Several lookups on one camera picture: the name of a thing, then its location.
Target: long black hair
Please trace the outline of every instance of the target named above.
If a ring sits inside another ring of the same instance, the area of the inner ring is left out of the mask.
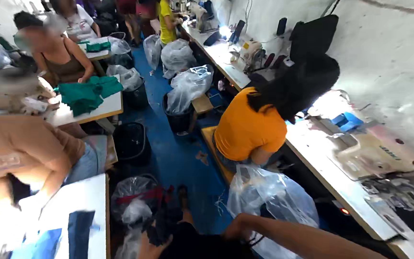
[[[295,123],[295,115],[309,108],[336,83],[338,62],[326,54],[308,55],[285,74],[267,85],[256,86],[247,95],[248,105],[256,112],[274,107],[284,120]]]

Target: green fabric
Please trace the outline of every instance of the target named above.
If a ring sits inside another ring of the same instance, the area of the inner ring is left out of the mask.
[[[86,51],[89,52],[99,52],[102,50],[111,50],[111,42],[95,43],[95,44],[86,44]]]
[[[62,95],[62,103],[72,109],[74,117],[90,113],[103,103],[102,98],[123,90],[116,77],[95,76],[87,83],[63,83],[59,84],[58,88]]]

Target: hand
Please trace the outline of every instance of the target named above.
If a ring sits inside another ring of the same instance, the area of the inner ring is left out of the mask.
[[[162,251],[166,249],[173,240],[173,236],[169,237],[167,243],[163,244],[162,246],[155,246],[150,244],[150,239],[148,238],[148,234],[145,231],[142,233],[142,244],[140,247],[140,252],[138,253],[138,259],[158,259],[161,256]]]
[[[223,238],[226,240],[249,240],[250,236],[252,235],[252,231],[247,229],[244,224],[244,217],[245,214],[239,214],[237,217],[231,222],[231,224],[226,228],[224,233],[222,234]]]

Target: black plastic basket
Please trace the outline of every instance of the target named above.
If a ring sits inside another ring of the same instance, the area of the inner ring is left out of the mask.
[[[130,122],[119,125],[113,138],[119,161],[135,166],[147,165],[150,162],[151,146],[142,124]]]
[[[141,78],[143,83],[134,91],[122,91],[122,97],[124,103],[133,109],[143,109],[146,108],[148,103],[148,96],[146,95],[145,80]]]
[[[167,94],[162,99],[162,109],[167,116],[169,121],[170,129],[174,133],[182,133],[188,131],[190,128],[191,121],[193,119],[194,107],[192,104],[181,114],[172,114],[167,111]]]

